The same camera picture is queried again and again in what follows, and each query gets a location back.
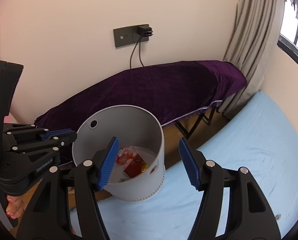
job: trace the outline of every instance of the window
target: window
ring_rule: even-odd
[[[278,46],[298,64],[298,1],[285,0]]]

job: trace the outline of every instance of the silver rivet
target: silver rivet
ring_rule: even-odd
[[[49,169],[49,171],[50,171],[51,173],[55,173],[57,170],[58,170],[57,166],[52,166],[52,167]]]
[[[247,174],[249,172],[249,170],[246,168],[246,167],[241,167],[240,168],[240,171],[243,173],[243,174]]]
[[[215,162],[214,161],[211,161],[211,160],[208,160],[205,162],[207,166],[209,167],[214,167],[215,166]]]
[[[89,167],[92,165],[92,161],[91,160],[86,160],[83,162],[83,166]]]

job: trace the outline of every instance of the human hand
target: human hand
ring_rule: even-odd
[[[12,219],[19,218],[24,212],[24,202],[22,201],[23,196],[13,197],[7,195],[7,200],[9,202],[6,208],[6,215]]]

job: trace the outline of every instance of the purple tablecloth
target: purple tablecloth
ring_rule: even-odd
[[[221,61],[180,61],[124,70],[67,99],[36,119],[50,130],[80,125],[97,111],[135,105],[162,125],[219,103],[246,86],[234,65]]]

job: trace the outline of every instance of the black wall plate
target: black wall plate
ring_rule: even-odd
[[[114,43],[116,48],[137,43],[140,35],[137,33],[138,26],[147,26],[149,24],[140,24],[128,27],[122,27],[113,30]],[[143,37],[141,41],[148,41],[149,37]]]

